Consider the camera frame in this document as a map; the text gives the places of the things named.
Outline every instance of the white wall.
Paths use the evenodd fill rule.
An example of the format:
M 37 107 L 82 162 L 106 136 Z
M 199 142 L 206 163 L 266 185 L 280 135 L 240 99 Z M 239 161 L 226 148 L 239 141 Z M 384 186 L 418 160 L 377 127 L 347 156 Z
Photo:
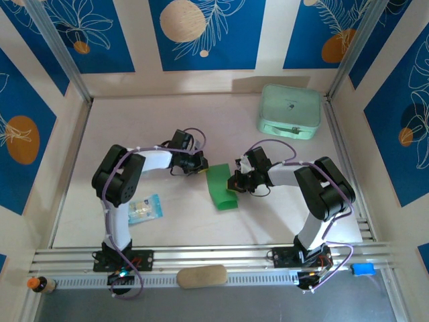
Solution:
M 83 105 L 73 86 L 62 96 L 1 9 L 0 47 L 57 116 L 24 214 L 0 206 L 0 253 L 8 258 L 0 279 L 1 320 L 16 321 L 34 250 L 46 247 L 55 219 L 62 167 Z
M 252 93 L 266 83 L 326 92 L 336 69 L 283 70 L 302 0 L 266 0 L 255 70 L 163 72 L 147 0 L 116 1 L 115 7 L 135 73 L 85 74 L 92 96 L 183 93 Z
M 429 2 L 413 0 L 357 90 L 346 80 L 334 100 L 375 230 L 393 242 L 412 321 L 429 317 L 429 275 L 417 251 L 429 242 L 429 195 L 400 207 L 363 110 L 428 22 Z

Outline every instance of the gray floor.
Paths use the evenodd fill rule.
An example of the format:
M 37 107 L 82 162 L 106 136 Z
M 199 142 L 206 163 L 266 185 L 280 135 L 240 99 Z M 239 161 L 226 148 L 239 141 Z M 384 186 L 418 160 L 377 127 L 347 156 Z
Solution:
M 134 301 L 107 290 L 44 295 L 35 321 L 395 321 L 381 275 L 339 272 L 316 294 L 295 286 L 148 288 Z

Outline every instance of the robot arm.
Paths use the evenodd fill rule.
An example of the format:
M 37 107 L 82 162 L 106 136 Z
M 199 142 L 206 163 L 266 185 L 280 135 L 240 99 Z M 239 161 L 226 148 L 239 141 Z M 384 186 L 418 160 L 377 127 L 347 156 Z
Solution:
M 314 164 L 336 183 L 351 202 L 355 201 L 351 185 L 330 158 L 320 158 Z M 287 262 L 286 266 L 299 262 L 301 265 L 311 264 L 315 256 L 324 251 L 323 235 L 329 223 L 336 214 L 347 208 L 345 200 L 315 169 L 301 165 L 286 166 L 283 162 L 272 164 L 261 147 L 246 152 L 241 159 L 236 160 L 236 165 L 238 170 L 228 180 L 229 190 L 254 193 L 261 184 L 268 187 L 300 187 L 310 213 L 301 232 L 294 239 L 294 250 L 283 254 L 283 257 L 284 262 Z
M 193 154 L 189 153 L 188 147 L 191 141 L 193 146 L 194 138 L 192 135 L 177 130 L 174 137 L 162 145 L 162 147 L 166 145 L 166 148 L 174 149 L 175 151 L 142 150 L 130 154 L 125 159 L 107 187 L 106 200 L 109 216 L 105 216 L 105 226 L 106 228 L 109 227 L 110 231 L 106 230 L 102 251 L 95 254 L 95 259 L 98 262 L 103 262 L 105 267 L 123 265 L 123 259 L 116 251 L 115 246 L 127 258 L 133 259 L 131 234 L 128 228 L 128 210 L 129 201 L 135 193 L 142 172 L 155 169 L 172 169 L 178 166 L 185 175 L 189 175 L 208 169 L 208 162 L 204 158 L 202 151 Z M 114 145 L 107 152 L 92 180 L 92 186 L 96 190 L 98 198 L 102 199 L 103 189 L 109 176 L 119 160 L 128 151 L 130 149 Z

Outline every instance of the blue object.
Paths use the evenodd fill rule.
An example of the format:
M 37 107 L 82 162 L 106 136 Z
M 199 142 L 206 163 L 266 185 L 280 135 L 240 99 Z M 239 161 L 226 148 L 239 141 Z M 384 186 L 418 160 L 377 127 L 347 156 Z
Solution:
M 377 274 L 375 269 L 374 269 L 374 264 L 372 264 L 372 263 L 351 264 L 350 267 L 351 267 L 351 272 L 355 276 Z
M 163 217 L 160 196 L 152 195 L 143 201 L 129 203 L 128 224 L 141 223 Z
M 365 108 L 402 207 L 429 193 L 428 70 L 429 24 Z
M 396 0 L 390 1 L 387 4 L 385 11 L 381 14 L 377 25 L 373 32 L 371 32 L 365 47 L 362 49 L 362 52 L 350 71 L 350 80 L 355 89 L 361 83 L 369 67 L 390 37 L 390 34 L 395 29 L 410 3 L 411 0 Z
M 418 246 L 418 251 L 420 252 L 420 256 L 422 257 L 423 264 L 426 267 L 426 270 L 429 273 L 429 243 Z
M 113 0 L 49 0 L 41 4 L 81 73 L 135 72 Z M 69 80 L 25 7 L 10 0 L 0 1 L 0 7 L 65 95 Z
M 6 255 L 0 254 L 0 274 L 5 263 L 6 263 Z
M 22 215 L 56 116 L 1 49 L 0 67 L 0 206 Z
M 255 69 L 265 0 L 149 0 L 149 6 L 164 72 Z M 183 23 L 174 25 L 178 18 Z
M 352 16 L 352 12 L 355 12 L 352 11 L 352 8 L 359 8 L 363 3 L 362 0 L 311 2 L 315 2 L 315 4 L 309 5 L 306 1 L 301 1 L 283 69 L 338 67 L 342 58 L 341 54 L 344 54 L 341 41 L 337 40 L 340 46 L 331 46 L 330 50 L 325 50 L 330 55 L 337 57 L 336 62 L 325 61 L 322 51 L 329 44 L 330 39 L 332 41 L 332 39 L 338 38 L 339 29 L 336 21 L 344 16 Z M 356 30 L 359 27 L 361 18 L 357 19 L 355 15 L 353 17 L 356 19 L 346 18 L 347 23 L 343 26 L 343 30 Z

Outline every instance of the green cloth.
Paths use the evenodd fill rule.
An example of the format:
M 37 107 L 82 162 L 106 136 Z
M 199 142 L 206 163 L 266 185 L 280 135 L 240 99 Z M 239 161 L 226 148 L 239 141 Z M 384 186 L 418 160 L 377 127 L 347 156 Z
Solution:
M 237 195 L 227 190 L 227 181 L 231 177 L 228 164 L 211 166 L 206 172 L 207 185 L 213 203 L 218 210 L 238 208 Z

